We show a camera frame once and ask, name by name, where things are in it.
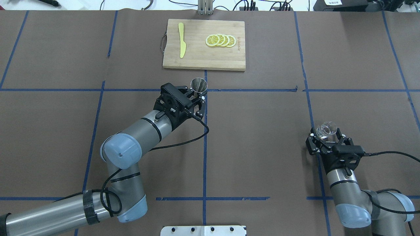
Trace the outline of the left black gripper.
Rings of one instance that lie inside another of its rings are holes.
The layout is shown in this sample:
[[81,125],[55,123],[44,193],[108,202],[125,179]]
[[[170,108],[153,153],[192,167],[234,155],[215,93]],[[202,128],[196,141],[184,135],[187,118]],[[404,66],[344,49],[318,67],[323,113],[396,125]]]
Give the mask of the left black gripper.
[[206,97],[198,97],[198,93],[193,89],[188,89],[186,97],[190,98],[193,102],[193,107],[191,109],[173,109],[172,106],[166,102],[173,102],[166,94],[162,94],[160,91],[160,96],[157,98],[154,105],[154,109],[157,111],[162,111],[167,116],[171,123],[172,131],[179,127],[187,119],[193,118],[193,116],[202,119],[204,117],[204,111],[206,108]]

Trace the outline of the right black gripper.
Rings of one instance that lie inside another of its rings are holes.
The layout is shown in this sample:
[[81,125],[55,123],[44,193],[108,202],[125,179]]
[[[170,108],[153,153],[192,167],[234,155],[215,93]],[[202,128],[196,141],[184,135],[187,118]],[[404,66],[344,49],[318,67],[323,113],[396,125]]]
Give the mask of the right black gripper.
[[306,147],[310,155],[319,154],[322,158],[325,172],[329,173],[332,170],[344,169],[346,173],[354,171],[361,158],[355,154],[336,155],[332,152],[334,145],[354,145],[351,138],[347,138],[342,134],[340,129],[336,132],[337,142],[328,142],[321,140],[317,135],[316,128],[312,128],[309,137],[306,138]]

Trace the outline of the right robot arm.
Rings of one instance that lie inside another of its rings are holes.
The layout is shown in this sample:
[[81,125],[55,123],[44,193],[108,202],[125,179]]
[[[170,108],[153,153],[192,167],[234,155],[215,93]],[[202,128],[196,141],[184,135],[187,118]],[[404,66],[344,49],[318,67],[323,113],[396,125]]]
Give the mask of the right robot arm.
[[310,155],[319,155],[341,224],[347,228],[370,227],[373,236],[405,236],[405,224],[419,214],[411,199],[392,188],[379,191],[362,190],[355,169],[367,153],[362,146],[341,133],[323,133],[311,128],[306,139]]

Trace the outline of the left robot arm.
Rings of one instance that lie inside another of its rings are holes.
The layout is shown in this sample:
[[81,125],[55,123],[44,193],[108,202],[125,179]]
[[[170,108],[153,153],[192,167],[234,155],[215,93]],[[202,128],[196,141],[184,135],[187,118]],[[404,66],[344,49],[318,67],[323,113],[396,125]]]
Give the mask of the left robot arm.
[[72,194],[19,214],[1,216],[2,236],[54,236],[117,217],[135,221],[148,210],[138,162],[187,119],[202,123],[206,88],[161,86],[160,96],[147,115],[107,138],[99,153],[109,177],[100,189]]

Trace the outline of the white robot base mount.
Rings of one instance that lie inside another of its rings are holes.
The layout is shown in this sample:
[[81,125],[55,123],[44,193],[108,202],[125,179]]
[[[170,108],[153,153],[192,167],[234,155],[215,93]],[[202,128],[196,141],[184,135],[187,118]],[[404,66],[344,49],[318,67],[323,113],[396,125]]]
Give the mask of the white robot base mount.
[[246,236],[246,226],[213,225],[213,226],[165,226],[161,236]]

